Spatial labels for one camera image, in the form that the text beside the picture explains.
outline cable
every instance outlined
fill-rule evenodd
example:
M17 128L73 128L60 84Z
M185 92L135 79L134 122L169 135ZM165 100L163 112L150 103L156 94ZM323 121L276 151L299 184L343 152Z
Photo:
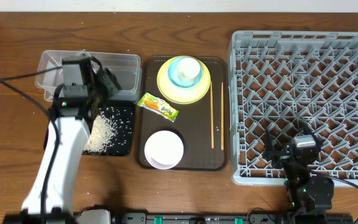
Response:
M330 178L330 179L332 179L332 180L336 180L336 181L339 181L339 182L348 184L348 185L350 185L350 186L352 186L352 187L355 187L355 188L358 190L358 185L357 185L357 184L354 184L354 183L349 182L349 181L347 181L347 180L342 180L342 179L339 179L339 178L336 178L336 177L331 177L331 176L328 176L328 175L326 175L326 174L322 174L322 173L316 172L316 171L314 171L314 170L310 170L310 169L308 169L308 168L302 166L302 165L299 164L299 163L297 163L297 164L298 164L299 167L301 167L301 168L304 169L304 170L307 170L307 171L310 172L311 174L322 175L322 176L327 177L327 178ZM357 219L355 220L354 224L358 224L358 217L357 217Z
M48 181L49 181L49 176L50 176L50 172L52 171L52 167L53 167L53 162L56 158L56 154L57 154L57 150L60 144L60 135L59 135L59 131L57 129L57 126L55 124L55 120L52 120L50 115L48 114L48 111L35 99L33 99L31 96L27 95L26 93L24 93L23 91L13 87L12 85L8 84L5 81L8 80L15 80L15 79L20 79L20 78L27 78L27 77L32 77L32 76L36 76L39 74L43 74L45 72L49 72L52 70L58 70L61 69L62 67L55 67L55 68L51 68L51 69L47 69L41 72L36 72L36 73L31 73L31 74L27 74L27 75L19 75L19 76L15 76L15 77L7 77L7 78L0 78L0 83L2 83L4 86L10 88L11 90L17 92L18 94L22 95L24 98L28 99L29 101L31 101L35 106L37 106L45 115L46 117L52 122L52 126L53 129L55 130L55 135L56 135L56 141L55 141L55 147L53 149L52 152L52 156L50 158L49 161L49 165L47 168L47 171L45 173L45 178L44 178L44 183L42 185L42 190L41 190L41 211L40 211L40 219L41 219L41 223L42 224L46 224L46 219L45 219L45 203L46 203L46 196L47 196L47 188L48 188Z
M249 214L251 214L256 209L259 209L259 210L262 210L262 211L266 212L266 210L264 210L263 208L260 208L260 207L256 207L256 208L251 209L251 211L249 211L249 213L247 214L247 221L248 222L249 222ZM276 223L276 221L272 217L270 217L269 214L266 214L266 215L268 216L268 219L270 219L270 221L272 221L273 223Z

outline yellow plate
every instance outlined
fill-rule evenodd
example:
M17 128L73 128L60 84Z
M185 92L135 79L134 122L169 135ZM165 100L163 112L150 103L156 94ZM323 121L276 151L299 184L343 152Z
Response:
M211 75L209 74L208 68L205 64L196 59L203 69L203 76L201 80L192 87L182 88L173 84L168 77L168 68L173 60L178 57L189 57L189 56L177 56L173 57L170 60L167 60L158 71L157 75L157 86L161 94L169 101L178 104L190 104L200 100L209 90L209 85L211 83Z

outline plastic bin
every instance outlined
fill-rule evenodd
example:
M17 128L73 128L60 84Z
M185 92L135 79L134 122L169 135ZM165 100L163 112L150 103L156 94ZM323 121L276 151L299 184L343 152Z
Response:
M62 59L69 56L81 54L78 51L46 50L42 53L38 71L48 68L62 66ZM134 103L140 100L140 87L142 81L142 70L140 69L140 57L131 54L114 54L87 52L96 57L103 68L112 71L122 87L110 100L128 100ZM47 101L53 100L53 93L56 87L63 83L62 70L54 70L35 77L35 85L45 90L44 98Z
M234 183L282 185L264 132L282 149L307 124L323 142L309 169L358 184L358 32L237 31L227 69Z

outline clear plastic container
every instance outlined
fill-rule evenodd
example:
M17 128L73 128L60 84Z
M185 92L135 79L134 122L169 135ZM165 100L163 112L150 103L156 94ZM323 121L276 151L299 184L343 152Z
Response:
M46 50L42 53L38 71L62 66L62 59L83 52L67 50ZM140 57L131 54L114 54L87 52L96 57L103 68L110 69L116 75L118 83L122 87L110 100L128 100L134 103L140 100L140 86L142 81L142 70L140 69ZM59 84L62 84L62 70L54 70L35 77L35 85L45 90L44 98L53 100L53 93Z

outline green clip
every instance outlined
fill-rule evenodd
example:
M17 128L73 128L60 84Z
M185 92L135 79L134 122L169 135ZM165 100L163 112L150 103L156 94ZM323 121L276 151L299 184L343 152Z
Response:
M235 218L234 219L234 224L242 224L244 221L242 218Z
M154 224L162 224L162 217L154 217Z

